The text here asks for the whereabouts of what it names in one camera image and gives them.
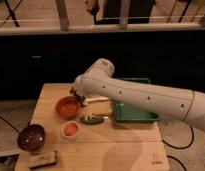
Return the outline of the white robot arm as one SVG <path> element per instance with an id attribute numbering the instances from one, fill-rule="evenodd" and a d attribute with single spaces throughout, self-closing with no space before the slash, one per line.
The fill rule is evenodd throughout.
<path id="1" fill-rule="evenodd" d="M 82 99 L 101 95 L 143 110 L 167 114 L 205 132 L 205 93 L 115 79 L 112 77 L 114 70 L 108 59 L 97 59 L 75 78 L 70 93 Z"/>

